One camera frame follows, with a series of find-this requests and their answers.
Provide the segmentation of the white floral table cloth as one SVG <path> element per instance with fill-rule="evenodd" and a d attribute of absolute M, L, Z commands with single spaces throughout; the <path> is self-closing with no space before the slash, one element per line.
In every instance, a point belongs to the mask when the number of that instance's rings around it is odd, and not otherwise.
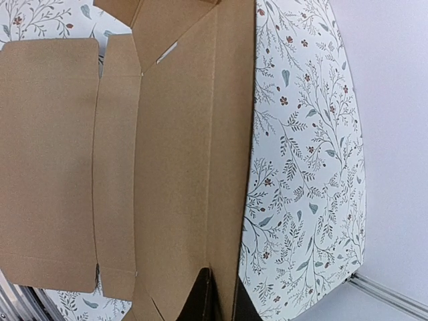
<path fill-rule="evenodd" d="M 10 41 L 129 35 L 97 1 L 2 1 Z M 293 320 L 364 259 L 360 119 L 328 1 L 255 2 L 249 180 L 238 278 L 261 320 Z"/>

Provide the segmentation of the aluminium front rail frame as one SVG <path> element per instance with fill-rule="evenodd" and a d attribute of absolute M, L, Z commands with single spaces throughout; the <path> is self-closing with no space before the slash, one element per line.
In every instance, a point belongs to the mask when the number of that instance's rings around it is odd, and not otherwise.
<path fill-rule="evenodd" d="M 93 293 L 44 291 L 1 278 L 2 320 L 123 320 L 130 302 Z M 299 320 L 426 320 L 427 305 L 354 274 Z"/>

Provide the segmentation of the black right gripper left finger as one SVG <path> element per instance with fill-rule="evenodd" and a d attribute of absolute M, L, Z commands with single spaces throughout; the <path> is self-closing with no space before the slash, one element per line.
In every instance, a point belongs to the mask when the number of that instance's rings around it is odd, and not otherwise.
<path fill-rule="evenodd" d="M 177 321 L 218 321 L 220 319 L 215 280 L 211 269 L 204 267 L 199 271 Z"/>

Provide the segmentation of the brown cardboard box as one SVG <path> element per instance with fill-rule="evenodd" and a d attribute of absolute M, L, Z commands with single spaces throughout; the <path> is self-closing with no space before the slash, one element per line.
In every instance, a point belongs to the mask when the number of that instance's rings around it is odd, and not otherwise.
<path fill-rule="evenodd" d="M 202 268 L 233 320 L 254 1 L 97 1 L 129 35 L 1 50 L 1 271 L 177 320 Z"/>

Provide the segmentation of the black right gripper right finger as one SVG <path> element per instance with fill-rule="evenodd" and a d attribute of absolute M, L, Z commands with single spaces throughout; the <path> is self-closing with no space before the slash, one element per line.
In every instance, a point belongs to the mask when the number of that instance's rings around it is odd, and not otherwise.
<path fill-rule="evenodd" d="M 235 293 L 234 321 L 261 321 L 251 298 L 240 278 L 237 279 Z"/>

